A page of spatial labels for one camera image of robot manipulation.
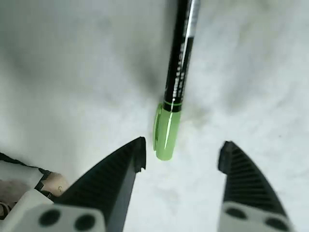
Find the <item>marker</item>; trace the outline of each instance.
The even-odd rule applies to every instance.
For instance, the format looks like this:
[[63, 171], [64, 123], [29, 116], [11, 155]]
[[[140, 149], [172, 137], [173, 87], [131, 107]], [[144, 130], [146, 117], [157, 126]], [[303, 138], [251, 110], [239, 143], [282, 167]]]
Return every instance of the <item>marker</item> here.
[[178, 1], [164, 101], [154, 122], [154, 151], [161, 160], [170, 160], [174, 151], [199, 9], [200, 0]]

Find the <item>marker cap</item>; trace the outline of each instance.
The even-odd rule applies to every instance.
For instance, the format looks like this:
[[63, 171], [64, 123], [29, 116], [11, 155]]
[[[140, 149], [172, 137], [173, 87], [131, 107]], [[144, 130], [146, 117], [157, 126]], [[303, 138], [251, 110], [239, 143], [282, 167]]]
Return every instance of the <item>marker cap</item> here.
[[173, 155], [181, 112], [169, 112], [159, 104], [153, 130], [156, 156], [160, 160], [170, 160]]

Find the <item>gray plastic part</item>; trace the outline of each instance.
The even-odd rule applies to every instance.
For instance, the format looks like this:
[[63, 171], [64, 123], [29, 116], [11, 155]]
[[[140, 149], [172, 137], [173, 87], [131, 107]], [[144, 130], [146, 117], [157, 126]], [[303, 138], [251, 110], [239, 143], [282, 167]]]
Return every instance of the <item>gray plastic part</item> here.
[[[54, 220], [49, 216], [50, 220], [42, 225], [42, 216], [46, 212], [59, 212]], [[83, 216], [92, 218], [91, 228], [87, 230], [78, 230], [76, 223]], [[104, 216], [97, 209], [80, 208], [75, 206], [62, 205], [40, 205], [30, 209], [24, 217], [16, 222], [16, 226], [12, 232], [106, 232]]]
[[[229, 209], [238, 209], [246, 219], [234, 217], [227, 213]], [[267, 225], [269, 218], [280, 221], [285, 230]], [[289, 219], [281, 214], [271, 213], [258, 208], [235, 202], [224, 202], [220, 214], [219, 232], [295, 232]]]

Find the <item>green stripe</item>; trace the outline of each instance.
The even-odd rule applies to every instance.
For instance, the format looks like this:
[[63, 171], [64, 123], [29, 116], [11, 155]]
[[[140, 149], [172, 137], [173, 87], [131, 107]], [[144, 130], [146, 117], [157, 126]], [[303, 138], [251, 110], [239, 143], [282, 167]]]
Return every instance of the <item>green stripe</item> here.
[[172, 104], [172, 103], [169, 103], [169, 102], [167, 102], [167, 101], [164, 101], [164, 103], [166, 103], [166, 104], [168, 104], [168, 105], [174, 105], [174, 106], [182, 105], [182, 103]]

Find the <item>white carpet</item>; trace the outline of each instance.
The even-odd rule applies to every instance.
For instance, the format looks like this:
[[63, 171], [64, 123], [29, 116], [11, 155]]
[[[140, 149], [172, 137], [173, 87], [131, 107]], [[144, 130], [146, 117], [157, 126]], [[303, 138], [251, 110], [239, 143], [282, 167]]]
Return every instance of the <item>white carpet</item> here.
[[178, 145], [152, 151], [175, 0], [0, 2], [0, 151], [76, 180], [148, 142], [126, 232], [216, 231], [224, 140], [257, 163], [309, 231], [309, 1], [202, 0]]

